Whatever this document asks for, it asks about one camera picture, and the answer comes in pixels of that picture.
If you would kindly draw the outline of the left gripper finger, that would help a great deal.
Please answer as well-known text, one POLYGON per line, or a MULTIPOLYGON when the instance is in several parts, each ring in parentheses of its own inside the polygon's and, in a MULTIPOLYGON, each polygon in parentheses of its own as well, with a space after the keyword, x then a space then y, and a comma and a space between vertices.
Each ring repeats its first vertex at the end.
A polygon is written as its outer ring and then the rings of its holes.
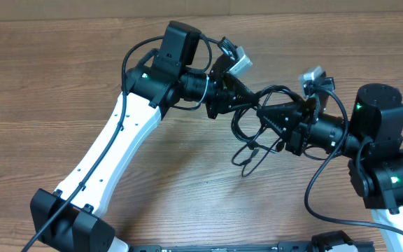
POLYGON ((238 78, 233 77, 233 88, 237 99, 254 102, 256 94, 244 85, 238 78))
POLYGON ((259 101, 256 99, 232 99, 227 101, 222 108, 222 113, 230 113, 241 109, 250 109, 258 107, 259 101))

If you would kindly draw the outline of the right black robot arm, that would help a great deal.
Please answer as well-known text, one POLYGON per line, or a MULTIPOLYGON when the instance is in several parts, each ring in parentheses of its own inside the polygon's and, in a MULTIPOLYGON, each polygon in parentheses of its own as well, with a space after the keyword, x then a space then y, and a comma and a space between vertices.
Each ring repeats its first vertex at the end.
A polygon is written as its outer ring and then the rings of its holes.
POLYGON ((363 85, 348 115, 334 92, 333 78, 304 80, 302 88, 303 100, 263 106, 257 116, 287 151, 301 155, 314 147, 328 154, 307 185, 306 210, 329 223, 377 228, 389 251, 403 251, 402 94, 390 85, 363 85), (324 216, 311 208, 311 189, 336 155, 349 159, 351 184, 371 211, 372 222, 324 216))

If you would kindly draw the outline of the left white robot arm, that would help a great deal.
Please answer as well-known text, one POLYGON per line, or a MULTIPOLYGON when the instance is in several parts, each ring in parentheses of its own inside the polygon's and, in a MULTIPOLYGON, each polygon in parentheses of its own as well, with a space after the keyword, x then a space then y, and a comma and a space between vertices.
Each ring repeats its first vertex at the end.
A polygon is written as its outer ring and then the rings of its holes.
POLYGON ((52 192, 40 189, 32 197, 34 241, 58 251, 129 251, 104 215, 135 153, 167 111, 185 100, 190 110, 205 105, 214 118, 256 104, 239 79, 252 66, 241 46, 177 21, 158 41, 136 66, 121 68, 115 108, 77 167, 52 192))

